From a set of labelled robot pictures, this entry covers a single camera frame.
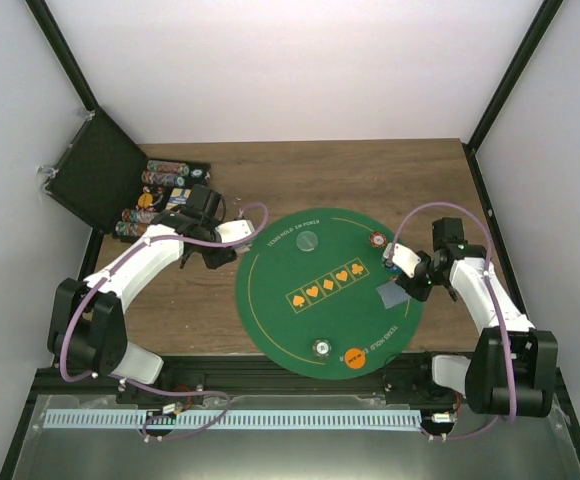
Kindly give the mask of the clear dealer button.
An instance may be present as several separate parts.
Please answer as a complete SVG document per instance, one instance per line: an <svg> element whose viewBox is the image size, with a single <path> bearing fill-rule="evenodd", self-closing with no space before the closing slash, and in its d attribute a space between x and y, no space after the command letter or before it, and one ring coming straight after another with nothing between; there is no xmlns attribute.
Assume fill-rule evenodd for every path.
<svg viewBox="0 0 580 480"><path fill-rule="evenodd" d="M318 246L319 239L312 231L299 232L296 237L296 246L302 252L311 252Z"/></svg>

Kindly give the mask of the orange big blind button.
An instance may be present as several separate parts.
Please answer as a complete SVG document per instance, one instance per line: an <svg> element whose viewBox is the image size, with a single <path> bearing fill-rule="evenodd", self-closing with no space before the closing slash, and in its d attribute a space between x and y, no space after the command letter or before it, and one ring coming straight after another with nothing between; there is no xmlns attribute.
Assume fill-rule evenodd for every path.
<svg viewBox="0 0 580 480"><path fill-rule="evenodd" d="M366 364L366 352L360 348L350 348L345 352L343 361L348 368L359 370Z"/></svg>

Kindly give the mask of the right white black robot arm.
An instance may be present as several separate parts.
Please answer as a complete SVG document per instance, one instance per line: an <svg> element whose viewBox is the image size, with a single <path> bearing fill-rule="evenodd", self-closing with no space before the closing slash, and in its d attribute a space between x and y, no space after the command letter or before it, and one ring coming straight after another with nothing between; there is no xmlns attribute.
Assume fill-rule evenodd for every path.
<svg viewBox="0 0 580 480"><path fill-rule="evenodd" d="M432 253L415 252L392 241L385 264L411 298L427 301L435 287L462 301L479 334L471 356L438 354L414 378L417 396L428 403L453 390L478 414L546 417L556 381L558 342L537 329L499 282L488 250L469 243L459 218L432 224Z"/></svg>

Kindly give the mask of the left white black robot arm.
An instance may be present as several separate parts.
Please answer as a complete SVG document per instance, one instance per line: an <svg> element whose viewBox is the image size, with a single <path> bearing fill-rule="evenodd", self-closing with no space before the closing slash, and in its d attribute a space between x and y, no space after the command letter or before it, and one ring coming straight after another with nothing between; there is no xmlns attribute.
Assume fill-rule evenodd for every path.
<svg viewBox="0 0 580 480"><path fill-rule="evenodd" d="M202 185L186 202L156 214L143 234L117 259L82 280L66 279L56 289L48 348L61 377L76 382L112 376L139 382L151 403L166 402L173 377L161 356L129 341L125 313L137 295L166 267L200 254L207 268L235 260L236 249L254 231L243 217L216 216L224 198Z"/></svg>

